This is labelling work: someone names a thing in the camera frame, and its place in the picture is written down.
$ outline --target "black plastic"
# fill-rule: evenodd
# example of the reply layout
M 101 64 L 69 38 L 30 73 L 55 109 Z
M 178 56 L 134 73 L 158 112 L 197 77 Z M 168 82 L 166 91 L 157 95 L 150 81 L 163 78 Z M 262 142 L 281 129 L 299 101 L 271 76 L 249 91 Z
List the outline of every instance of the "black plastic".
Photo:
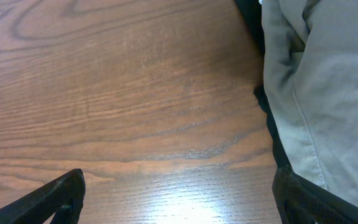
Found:
M 85 196 L 81 169 L 73 169 L 19 200 L 0 208 L 0 224 L 43 223 L 54 213 L 51 223 L 76 224 Z

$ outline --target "wooden table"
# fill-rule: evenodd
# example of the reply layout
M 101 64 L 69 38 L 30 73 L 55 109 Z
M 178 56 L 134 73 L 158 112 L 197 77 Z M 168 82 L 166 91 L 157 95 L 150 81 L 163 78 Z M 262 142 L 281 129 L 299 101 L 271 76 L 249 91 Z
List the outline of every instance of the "wooden table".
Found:
M 232 1 L 0 0 L 0 207 L 73 168 L 80 223 L 279 223 Z

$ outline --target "pant leg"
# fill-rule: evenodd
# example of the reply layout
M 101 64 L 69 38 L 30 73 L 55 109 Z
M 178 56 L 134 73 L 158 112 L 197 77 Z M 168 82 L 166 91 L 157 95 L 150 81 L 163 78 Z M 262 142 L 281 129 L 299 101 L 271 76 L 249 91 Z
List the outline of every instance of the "pant leg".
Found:
M 264 84 L 293 170 L 358 206 L 358 1 L 264 0 Z

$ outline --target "black object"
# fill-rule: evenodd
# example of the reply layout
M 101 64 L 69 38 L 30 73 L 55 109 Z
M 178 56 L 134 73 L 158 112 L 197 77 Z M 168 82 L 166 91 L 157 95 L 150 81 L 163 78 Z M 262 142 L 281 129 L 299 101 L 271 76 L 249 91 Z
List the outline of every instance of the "black object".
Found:
M 85 196 L 81 169 L 73 169 L 19 200 L 0 209 L 0 224 L 45 222 L 76 224 Z
M 265 54 L 265 34 L 262 28 L 262 6 L 258 0 L 234 0 L 248 30 L 262 55 Z
M 291 169 L 277 169 L 273 194 L 285 224 L 358 223 L 358 207 L 296 175 Z

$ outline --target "brown wooden surface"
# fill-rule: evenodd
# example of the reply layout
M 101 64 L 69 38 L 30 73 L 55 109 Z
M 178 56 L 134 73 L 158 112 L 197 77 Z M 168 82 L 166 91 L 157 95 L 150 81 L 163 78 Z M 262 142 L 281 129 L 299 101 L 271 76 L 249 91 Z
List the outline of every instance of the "brown wooden surface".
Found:
M 0 0 L 0 207 L 73 168 L 80 223 L 279 223 L 232 1 Z

